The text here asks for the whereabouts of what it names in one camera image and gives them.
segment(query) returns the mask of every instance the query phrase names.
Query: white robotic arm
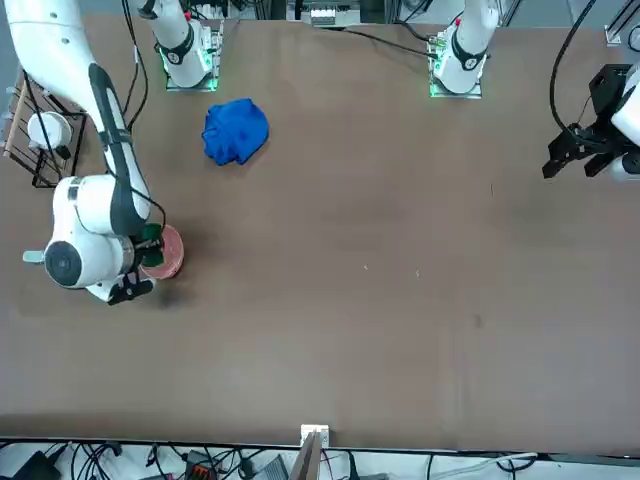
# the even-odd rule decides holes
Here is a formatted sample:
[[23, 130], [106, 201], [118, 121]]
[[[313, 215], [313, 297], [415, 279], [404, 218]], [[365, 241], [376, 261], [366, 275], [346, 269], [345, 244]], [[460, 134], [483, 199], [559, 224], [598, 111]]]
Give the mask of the white robotic arm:
[[466, 0], [459, 22], [439, 36], [446, 41], [435, 77], [450, 92], [464, 94], [482, 75], [487, 47], [500, 21], [497, 0]]
[[74, 0], [5, 0], [15, 50], [27, 74], [89, 114], [103, 144], [109, 174], [64, 178], [53, 197], [54, 228], [42, 258], [66, 288], [100, 299], [131, 299], [153, 288], [132, 285], [132, 237], [149, 217], [147, 185], [136, 161], [107, 72], [89, 49]]
[[628, 72], [622, 99], [611, 117], [611, 123], [638, 148], [629, 149], [611, 165], [616, 180], [640, 180], [640, 62]]
[[559, 122], [562, 132], [549, 144], [543, 176], [552, 178], [569, 162], [591, 157], [584, 165], [588, 177], [608, 169], [616, 180], [640, 180], [639, 83], [640, 63], [604, 65], [589, 82], [595, 122], [587, 127]]

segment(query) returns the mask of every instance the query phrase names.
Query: table surface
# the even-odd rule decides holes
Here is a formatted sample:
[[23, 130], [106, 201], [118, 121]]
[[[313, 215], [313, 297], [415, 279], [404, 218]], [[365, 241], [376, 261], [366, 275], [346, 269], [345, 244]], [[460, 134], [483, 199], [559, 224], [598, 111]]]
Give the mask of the table surface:
[[[124, 96], [124, 21], [87, 25]], [[58, 288], [21, 262], [50, 236], [51, 192], [3, 164], [0, 434], [295, 444], [325, 423], [342, 446], [636, 451], [640, 190], [540, 172], [566, 30], [499, 30], [478, 101], [429, 98], [424, 58], [250, 21], [227, 25], [219, 92], [167, 93], [137, 25], [135, 147], [183, 270], [112, 308]], [[601, 32], [576, 36], [567, 122], [614, 57]], [[217, 167], [204, 116], [239, 97], [269, 140]], [[99, 152], [91, 129], [81, 173]]]

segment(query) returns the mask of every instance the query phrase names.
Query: blue towel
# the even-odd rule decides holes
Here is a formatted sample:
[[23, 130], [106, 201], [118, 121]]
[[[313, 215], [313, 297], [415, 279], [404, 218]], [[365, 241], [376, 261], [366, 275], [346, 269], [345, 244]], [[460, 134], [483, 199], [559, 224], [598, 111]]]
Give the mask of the blue towel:
[[245, 163], [269, 136], [269, 123], [250, 98], [209, 108], [202, 139], [204, 153], [218, 165]]

